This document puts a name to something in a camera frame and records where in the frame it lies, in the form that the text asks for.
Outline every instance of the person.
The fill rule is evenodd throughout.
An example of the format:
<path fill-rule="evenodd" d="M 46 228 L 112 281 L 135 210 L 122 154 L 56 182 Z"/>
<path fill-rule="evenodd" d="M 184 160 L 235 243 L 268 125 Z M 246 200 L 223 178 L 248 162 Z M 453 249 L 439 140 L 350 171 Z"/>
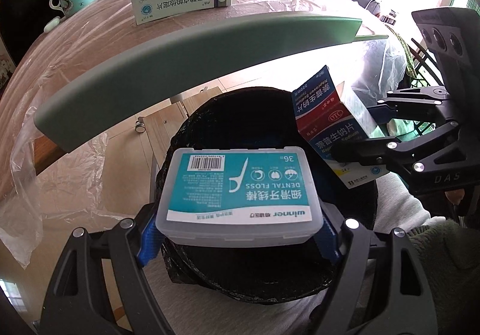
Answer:
<path fill-rule="evenodd" d="M 479 300 L 479 293 L 475 291 L 480 288 L 470 286 L 480 286 L 480 231 L 462 229 L 444 217 L 430 217 L 394 173 L 378 178 L 377 186 L 374 230 L 389 233 L 394 227 L 401 227 L 410 231 L 410 240 L 433 294 L 439 333 L 472 333 L 468 332 L 468 325 L 465 326 L 462 318 L 471 314 L 465 302 Z M 174 284 L 160 256 L 144 271 L 160 308 L 177 335 L 304 334 L 310 323 L 310 313 L 322 302 L 326 292 L 266 306 L 236 301 L 199 285 Z"/>

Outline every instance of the black bucket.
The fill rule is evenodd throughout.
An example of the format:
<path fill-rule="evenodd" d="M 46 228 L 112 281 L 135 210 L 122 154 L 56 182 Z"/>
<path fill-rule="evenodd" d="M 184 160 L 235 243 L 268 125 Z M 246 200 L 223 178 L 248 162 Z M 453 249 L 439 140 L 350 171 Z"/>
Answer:
<path fill-rule="evenodd" d="M 178 148 L 235 149 L 301 147 L 318 195 L 335 204 L 344 217 L 372 229 L 377 209 L 375 181 L 347 189 L 299 135 L 291 94 L 253 87 L 224 93 L 198 108 L 172 138 L 157 176 L 162 194 L 173 152 Z M 323 259 L 313 242 L 264 248 L 210 248 L 165 240 L 162 255 L 170 279 L 219 290 L 236 300 L 276 304 L 297 300 L 328 287 L 336 267 Z"/>

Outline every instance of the plastic tablecloth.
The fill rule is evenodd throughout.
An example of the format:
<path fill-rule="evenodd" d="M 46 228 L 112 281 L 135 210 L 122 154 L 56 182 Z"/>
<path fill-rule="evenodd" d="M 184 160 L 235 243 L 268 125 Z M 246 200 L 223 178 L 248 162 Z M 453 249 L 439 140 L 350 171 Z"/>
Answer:
<path fill-rule="evenodd" d="M 42 103 L 92 67 L 154 37 L 205 22 L 279 11 L 361 18 L 361 31 L 389 34 L 377 18 L 350 0 L 232 0 L 231 7 L 184 13 L 141 26 L 135 23 L 130 0 L 96 0 L 41 35 L 0 100 L 0 238 L 18 262 L 28 265 L 42 239 L 42 220 L 61 218 L 72 227 L 83 222 L 101 229 L 123 217 L 109 213 L 100 203 L 106 134 L 35 176 L 32 144 L 42 134 L 33 124 L 33 115 Z M 282 31 L 265 36 L 266 43 L 275 43 L 277 33 Z M 365 104 L 372 105 L 397 87 L 406 59 L 395 37 L 342 47 L 346 49 L 343 62 L 362 61 L 364 68 L 351 84 Z"/>

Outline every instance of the person's hand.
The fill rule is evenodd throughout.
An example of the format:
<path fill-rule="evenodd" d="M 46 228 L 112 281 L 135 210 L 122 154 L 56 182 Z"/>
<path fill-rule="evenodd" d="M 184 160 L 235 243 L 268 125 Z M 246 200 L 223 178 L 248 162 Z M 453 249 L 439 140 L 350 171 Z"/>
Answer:
<path fill-rule="evenodd" d="M 445 195 L 447 196 L 448 201 L 450 201 L 453 205 L 459 205 L 460 201 L 462 201 L 463 197 L 465 196 L 465 190 L 457 189 L 452 191 L 446 191 Z"/>

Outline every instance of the caster wheel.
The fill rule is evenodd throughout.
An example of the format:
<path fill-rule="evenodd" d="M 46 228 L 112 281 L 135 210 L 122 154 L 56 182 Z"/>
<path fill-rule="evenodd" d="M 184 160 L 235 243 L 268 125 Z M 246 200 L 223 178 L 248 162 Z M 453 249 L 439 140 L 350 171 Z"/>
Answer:
<path fill-rule="evenodd" d="M 145 124 L 137 120 L 137 122 L 135 123 L 135 130 L 138 133 L 144 133 L 146 131 Z"/>

